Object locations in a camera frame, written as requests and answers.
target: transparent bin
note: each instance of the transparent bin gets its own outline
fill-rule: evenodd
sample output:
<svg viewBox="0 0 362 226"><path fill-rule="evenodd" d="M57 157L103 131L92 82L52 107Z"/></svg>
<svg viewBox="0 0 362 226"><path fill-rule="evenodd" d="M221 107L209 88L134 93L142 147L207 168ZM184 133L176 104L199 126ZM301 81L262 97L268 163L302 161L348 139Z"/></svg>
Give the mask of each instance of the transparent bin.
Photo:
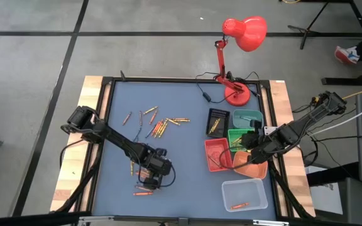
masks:
<svg viewBox="0 0 362 226"><path fill-rule="evenodd" d="M268 207L265 189L260 179L225 181L221 185L224 208L229 212L257 210ZM249 205L232 210L231 207L249 203Z"/></svg>

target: concrete floor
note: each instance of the concrete floor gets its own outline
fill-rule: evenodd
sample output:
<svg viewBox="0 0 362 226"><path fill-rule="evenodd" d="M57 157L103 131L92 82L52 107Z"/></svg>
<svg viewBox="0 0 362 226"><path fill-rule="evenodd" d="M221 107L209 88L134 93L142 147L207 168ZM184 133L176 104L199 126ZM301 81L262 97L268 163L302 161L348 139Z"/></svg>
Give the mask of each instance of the concrete floor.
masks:
<svg viewBox="0 0 362 226"><path fill-rule="evenodd" d="M362 0L356 1L362 14ZM0 0L0 31L73 31L82 0ZM305 27L322 7L319 3L233 0L93 0L81 31L220 31L227 17L266 18L269 32L290 32L288 24ZM330 4L314 25L326 32L360 32L347 4ZM41 154L24 214L47 213L59 173L59 152L67 135L59 127L76 107L85 75L188 77L216 72L217 37L79 37L73 52L47 140ZM245 77L256 71L261 79L286 80L292 108L308 103L325 90L345 96L362 87L322 86L322 77L356 77L362 63L347 67L334 59L336 45L349 47L359 39L308 39L299 50L298 38L267 38L245 53L231 41L225 49L226 69ZM36 133L58 77L69 37L0 36L0 217L9 215ZM354 108L354 99L348 109ZM319 138L356 133L348 123ZM341 163L357 160L356 141L325 142ZM304 139L305 153L312 151ZM320 147L317 163L336 166Z"/></svg>

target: teal plastic bin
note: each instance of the teal plastic bin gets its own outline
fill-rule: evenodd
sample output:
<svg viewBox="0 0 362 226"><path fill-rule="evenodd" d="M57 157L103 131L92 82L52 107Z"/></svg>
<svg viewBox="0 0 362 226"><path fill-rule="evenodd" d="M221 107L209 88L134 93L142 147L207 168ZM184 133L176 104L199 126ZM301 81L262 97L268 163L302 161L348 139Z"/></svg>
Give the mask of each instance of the teal plastic bin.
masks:
<svg viewBox="0 0 362 226"><path fill-rule="evenodd" d="M243 110L237 109L233 112L233 126L238 129L253 129L250 126L251 120L262 122L263 127L263 114L257 110Z"/></svg>
<svg viewBox="0 0 362 226"><path fill-rule="evenodd" d="M243 134L246 134L248 131L254 131L253 129L229 129L228 130L228 140L230 145L230 151L247 151L246 148L241 147L241 140L237 141Z"/></svg>

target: wooden board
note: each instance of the wooden board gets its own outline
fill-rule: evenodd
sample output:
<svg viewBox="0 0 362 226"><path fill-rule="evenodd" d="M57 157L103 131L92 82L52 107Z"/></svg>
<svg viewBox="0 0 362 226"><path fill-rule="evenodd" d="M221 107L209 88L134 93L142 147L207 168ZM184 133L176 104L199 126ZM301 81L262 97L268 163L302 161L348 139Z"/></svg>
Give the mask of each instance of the wooden board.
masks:
<svg viewBox="0 0 362 226"><path fill-rule="evenodd" d="M91 108L96 108L97 100L101 89L102 76L86 76L82 91L80 93L78 105L86 105ZM288 99L287 88L284 81L270 81L271 94L273 99L273 106L275 108L277 124L290 122L293 120L291 112L290 101ZM267 106L266 92L263 93L265 105L265 117L270 121L269 107ZM105 88L103 103L107 102L108 89ZM101 112L105 112L106 104L102 104ZM68 144L80 139L80 134L71 134L69 136ZM80 182L85 156L86 156L87 143L81 142L72 147L69 147L63 157L63 164L58 176L57 186L53 196L50 210L60 208L65 200L72 194ZM92 156L95 156L96 147L93 148ZM312 199L309 191L307 177L305 175L304 163L302 161L301 152L298 149L289 151L284 156L286 172L288 178L288 185L297 200L304 206L304 208L313 216L315 210L312 206ZM86 209L86 201L88 199L89 187L85 189L84 196L82 197L82 205L80 210ZM278 188L280 199L280 207L282 215L287 216L286 205L284 200L283 191Z"/></svg>

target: red sneaker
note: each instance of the red sneaker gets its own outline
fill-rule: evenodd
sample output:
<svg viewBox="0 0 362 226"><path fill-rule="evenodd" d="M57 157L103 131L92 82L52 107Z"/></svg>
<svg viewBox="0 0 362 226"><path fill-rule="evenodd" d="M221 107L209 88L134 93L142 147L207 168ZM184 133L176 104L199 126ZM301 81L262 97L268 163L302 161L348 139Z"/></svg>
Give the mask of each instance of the red sneaker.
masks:
<svg viewBox="0 0 362 226"><path fill-rule="evenodd" d="M356 47L351 47L348 49L341 48L340 46L336 47L334 51L334 56L342 63L347 63L350 65L357 64L359 60L359 55L357 55Z"/></svg>

